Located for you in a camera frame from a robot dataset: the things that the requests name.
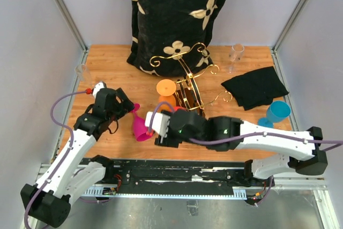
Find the red wine glass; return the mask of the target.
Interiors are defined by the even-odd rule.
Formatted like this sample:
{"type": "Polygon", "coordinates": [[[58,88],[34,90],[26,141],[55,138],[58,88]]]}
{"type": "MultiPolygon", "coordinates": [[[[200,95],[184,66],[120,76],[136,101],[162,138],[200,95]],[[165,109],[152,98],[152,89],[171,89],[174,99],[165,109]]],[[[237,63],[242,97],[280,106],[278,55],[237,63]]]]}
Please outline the red wine glass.
{"type": "Polygon", "coordinates": [[[180,106],[174,107],[174,111],[177,111],[177,110],[187,110],[187,109],[180,107],[180,106]]]}

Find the magenta wine glass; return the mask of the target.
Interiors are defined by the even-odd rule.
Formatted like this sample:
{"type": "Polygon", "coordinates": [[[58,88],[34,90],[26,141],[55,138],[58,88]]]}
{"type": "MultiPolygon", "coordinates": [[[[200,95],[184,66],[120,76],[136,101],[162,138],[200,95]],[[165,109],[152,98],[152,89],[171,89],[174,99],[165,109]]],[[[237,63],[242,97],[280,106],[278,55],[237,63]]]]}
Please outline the magenta wine glass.
{"type": "Polygon", "coordinates": [[[145,126],[145,120],[138,116],[137,111],[140,108],[140,104],[135,103],[134,109],[131,111],[133,114],[132,130],[136,141],[143,142],[151,138],[151,135],[147,134],[147,127],[145,126]]]}

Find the clear wine glass front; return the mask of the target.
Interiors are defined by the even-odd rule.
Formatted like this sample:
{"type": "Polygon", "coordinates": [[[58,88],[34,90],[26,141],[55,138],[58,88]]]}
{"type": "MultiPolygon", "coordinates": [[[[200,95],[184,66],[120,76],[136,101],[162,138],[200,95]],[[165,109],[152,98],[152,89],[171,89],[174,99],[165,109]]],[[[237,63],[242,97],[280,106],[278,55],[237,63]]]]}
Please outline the clear wine glass front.
{"type": "Polygon", "coordinates": [[[86,64],[77,65],[74,71],[76,72],[78,79],[83,82],[87,88],[93,88],[92,76],[86,64]]]}

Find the clear wine glass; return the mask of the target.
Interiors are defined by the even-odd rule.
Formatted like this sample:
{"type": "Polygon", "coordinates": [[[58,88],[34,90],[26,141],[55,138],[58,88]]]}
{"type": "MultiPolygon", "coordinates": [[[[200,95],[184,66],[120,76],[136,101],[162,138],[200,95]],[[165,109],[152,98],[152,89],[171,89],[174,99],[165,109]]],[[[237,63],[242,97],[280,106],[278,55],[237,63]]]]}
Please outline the clear wine glass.
{"type": "Polygon", "coordinates": [[[76,72],[78,79],[83,82],[87,88],[93,88],[92,76],[86,64],[77,65],[74,71],[76,72]]]}
{"type": "Polygon", "coordinates": [[[244,51],[244,45],[240,43],[232,45],[229,52],[229,66],[227,67],[227,72],[232,73],[234,71],[235,63],[243,57],[244,51]]]}

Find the gold wire wine glass rack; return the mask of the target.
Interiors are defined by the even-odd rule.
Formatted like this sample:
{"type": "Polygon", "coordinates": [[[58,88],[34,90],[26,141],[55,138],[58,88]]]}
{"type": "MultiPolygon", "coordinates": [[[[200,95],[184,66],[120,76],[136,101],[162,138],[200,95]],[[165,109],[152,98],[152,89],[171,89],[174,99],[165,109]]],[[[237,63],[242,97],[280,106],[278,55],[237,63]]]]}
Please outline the gold wire wine glass rack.
{"type": "MultiPolygon", "coordinates": [[[[160,60],[169,60],[173,57],[181,57],[184,56],[190,52],[193,51],[193,49],[196,48],[197,52],[202,53],[203,50],[206,50],[206,45],[197,42],[195,43],[190,50],[183,51],[179,54],[175,55],[169,55],[169,57],[163,57],[163,56],[153,56],[150,58],[150,65],[154,68],[159,67],[161,64],[160,60]]],[[[200,91],[198,88],[198,85],[196,83],[196,78],[200,77],[202,74],[204,74],[208,68],[215,69],[215,71],[211,70],[211,74],[216,75],[220,69],[217,65],[211,64],[209,65],[202,73],[195,75],[191,69],[188,67],[186,62],[183,60],[183,58],[178,59],[178,62],[180,63],[182,69],[184,70],[184,78],[177,80],[175,83],[180,88],[180,93],[177,91],[175,92],[176,99],[178,100],[178,103],[180,106],[184,107],[188,111],[197,111],[201,116],[205,116],[205,106],[213,104],[221,95],[224,102],[231,102],[233,99],[233,95],[229,91],[222,91],[220,92],[212,101],[208,103],[204,103],[200,96],[200,91]]]]}

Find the orange wine glass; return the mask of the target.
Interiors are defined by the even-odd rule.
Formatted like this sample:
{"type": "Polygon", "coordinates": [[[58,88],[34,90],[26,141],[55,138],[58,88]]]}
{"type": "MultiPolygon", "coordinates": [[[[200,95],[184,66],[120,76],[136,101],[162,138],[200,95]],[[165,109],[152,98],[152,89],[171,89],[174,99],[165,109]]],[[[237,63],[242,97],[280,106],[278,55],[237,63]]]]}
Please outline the orange wine glass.
{"type": "Polygon", "coordinates": [[[174,93],[176,92],[176,84],[170,79],[163,79],[156,85],[156,91],[158,92],[160,102],[168,102],[173,107],[176,107],[176,99],[174,93]]]}

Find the blue wine glass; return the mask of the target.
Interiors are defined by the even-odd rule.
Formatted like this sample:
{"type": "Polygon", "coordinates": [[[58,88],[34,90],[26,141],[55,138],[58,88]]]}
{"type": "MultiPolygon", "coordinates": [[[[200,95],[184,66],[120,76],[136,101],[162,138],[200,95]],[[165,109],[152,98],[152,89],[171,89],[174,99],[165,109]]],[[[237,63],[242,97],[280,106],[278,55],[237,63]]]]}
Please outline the blue wine glass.
{"type": "Polygon", "coordinates": [[[274,101],[266,111],[266,116],[258,120],[258,125],[267,128],[274,128],[275,123],[279,123],[290,116],[291,108],[283,101],[274,101]]]}

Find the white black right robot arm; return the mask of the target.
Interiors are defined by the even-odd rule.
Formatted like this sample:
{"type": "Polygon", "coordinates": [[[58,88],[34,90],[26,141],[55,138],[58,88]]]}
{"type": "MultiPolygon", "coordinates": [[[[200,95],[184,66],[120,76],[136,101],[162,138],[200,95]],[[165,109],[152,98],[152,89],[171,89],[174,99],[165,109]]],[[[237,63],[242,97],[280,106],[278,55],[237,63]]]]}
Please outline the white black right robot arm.
{"type": "Polygon", "coordinates": [[[319,176],[328,165],[326,152],[319,149],[312,131],[272,129],[228,116],[206,119],[182,109],[148,112],[145,125],[158,134],[157,145],[178,147],[179,143],[188,142],[216,151],[273,152],[268,158],[245,162],[243,181],[249,186],[281,173],[319,176]]]}

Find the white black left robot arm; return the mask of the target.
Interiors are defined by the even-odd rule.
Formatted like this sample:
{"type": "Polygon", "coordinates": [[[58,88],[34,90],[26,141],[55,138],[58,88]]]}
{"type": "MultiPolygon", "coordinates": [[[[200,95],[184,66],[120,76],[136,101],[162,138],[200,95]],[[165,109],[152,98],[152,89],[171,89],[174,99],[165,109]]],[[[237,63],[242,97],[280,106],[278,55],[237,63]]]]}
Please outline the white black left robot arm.
{"type": "Polygon", "coordinates": [[[94,96],[95,102],[77,118],[73,128],[65,126],[70,138],[63,150],[35,184],[24,185],[20,192],[26,228],[30,227],[30,217],[57,228],[64,223],[73,204],[90,186],[100,181],[104,184],[112,180],[122,183],[114,161],[101,155],[93,157],[78,173],[75,170],[85,153],[104,132],[110,130],[110,124],[118,122],[135,106],[121,88],[107,88],[104,83],[98,83],[83,93],[94,96]]]}

